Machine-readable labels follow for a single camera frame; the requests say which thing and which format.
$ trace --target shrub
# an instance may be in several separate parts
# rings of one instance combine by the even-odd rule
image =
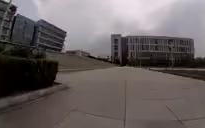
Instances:
[[[57,71],[55,61],[0,55],[0,97],[52,86]]]

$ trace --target road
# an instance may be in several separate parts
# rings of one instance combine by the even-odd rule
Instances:
[[[205,128],[205,82],[139,68],[59,74],[70,89],[0,114],[0,128]]]

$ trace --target curb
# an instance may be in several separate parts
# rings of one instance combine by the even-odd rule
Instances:
[[[67,84],[56,85],[50,88],[41,89],[33,92],[29,92],[26,94],[21,94],[18,96],[11,96],[0,99],[0,111],[4,111],[10,109],[12,107],[22,105],[27,102],[31,102],[33,100],[39,99],[41,97],[53,94],[55,92],[67,89]]]

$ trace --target office building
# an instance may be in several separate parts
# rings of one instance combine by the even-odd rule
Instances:
[[[9,3],[5,2],[4,0],[0,0],[0,25],[2,23],[3,16],[8,6],[9,6]],[[2,29],[2,35],[0,38],[0,40],[2,41],[10,41],[12,23],[14,19],[14,14],[16,13],[16,9],[17,7],[14,5],[10,5],[8,9],[8,13],[5,18],[3,29]]]
[[[120,63],[132,60],[147,63],[175,64],[194,58],[194,40],[165,36],[111,35],[111,58]]]
[[[40,49],[62,51],[66,32],[44,20],[35,25],[34,45]]]
[[[14,18],[11,41],[24,45],[33,43],[35,21],[17,14]]]

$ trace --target white building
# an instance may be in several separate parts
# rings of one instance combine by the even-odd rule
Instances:
[[[2,23],[3,15],[7,9],[7,6],[9,3],[5,2],[4,0],[0,0],[0,25]],[[11,5],[8,10],[8,15],[6,16],[6,19],[4,21],[3,30],[2,30],[2,41],[10,41],[11,36],[11,29],[13,24],[13,18],[14,14],[16,13],[16,6]]]
[[[66,32],[45,20],[36,23],[34,45],[41,49],[62,51]]]
[[[111,57],[123,62],[127,60],[156,60],[175,62],[194,58],[194,40],[166,36],[111,35]]]

